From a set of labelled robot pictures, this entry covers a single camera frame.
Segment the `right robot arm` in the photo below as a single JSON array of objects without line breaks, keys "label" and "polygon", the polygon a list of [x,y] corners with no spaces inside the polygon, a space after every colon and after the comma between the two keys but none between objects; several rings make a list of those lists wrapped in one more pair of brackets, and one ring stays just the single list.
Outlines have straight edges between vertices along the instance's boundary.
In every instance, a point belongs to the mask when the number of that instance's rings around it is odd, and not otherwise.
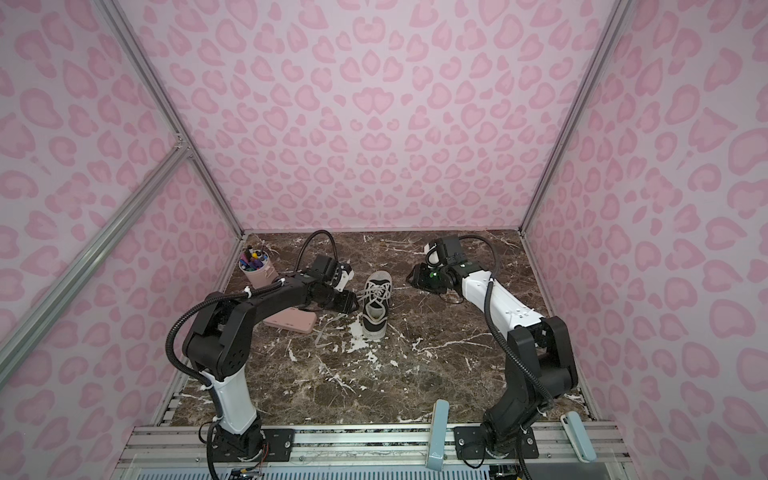
[{"label": "right robot arm", "polygon": [[506,390],[481,423],[485,448],[502,453],[524,441],[555,400],[578,386],[570,334],[557,316],[545,317],[507,291],[493,273],[468,262],[453,267],[416,265],[406,277],[433,294],[455,291],[482,312],[505,354]]}]

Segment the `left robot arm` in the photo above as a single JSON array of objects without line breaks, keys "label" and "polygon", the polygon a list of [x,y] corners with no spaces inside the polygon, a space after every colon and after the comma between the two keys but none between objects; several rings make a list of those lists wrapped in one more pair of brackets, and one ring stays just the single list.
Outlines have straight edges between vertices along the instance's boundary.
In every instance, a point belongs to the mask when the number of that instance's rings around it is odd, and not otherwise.
[{"label": "left robot arm", "polygon": [[253,457],[264,443],[259,412],[250,398],[245,366],[254,328],[290,308],[316,304],[338,313],[359,308],[356,294],[322,278],[295,274],[255,290],[208,295],[195,313],[182,351],[195,377],[210,392],[216,416],[213,443]]}]

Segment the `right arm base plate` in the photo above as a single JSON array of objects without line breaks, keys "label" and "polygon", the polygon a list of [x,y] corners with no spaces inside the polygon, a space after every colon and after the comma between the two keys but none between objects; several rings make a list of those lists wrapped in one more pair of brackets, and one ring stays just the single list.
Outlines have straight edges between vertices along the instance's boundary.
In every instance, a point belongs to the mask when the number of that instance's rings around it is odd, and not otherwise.
[{"label": "right arm base plate", "polygon": [[456,426],[452,428],[454,448],[459,460],[480,461],[491,459],[538,459],[539,449],[534,431],[518,429],[506,437],[496,436],[486,424]]}]

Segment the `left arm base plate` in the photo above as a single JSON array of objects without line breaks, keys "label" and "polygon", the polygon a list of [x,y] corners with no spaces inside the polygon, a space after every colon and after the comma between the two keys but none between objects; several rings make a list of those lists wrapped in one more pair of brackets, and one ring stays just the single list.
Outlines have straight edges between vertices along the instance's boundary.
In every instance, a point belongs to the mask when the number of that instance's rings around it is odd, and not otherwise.
[{"label": "left arm base plate", "polygon": [[207,459],[214,463],[288,462],[296,431],[289,428],[252,428],[233,434],[216,427],[212,445],[206,447]]}]

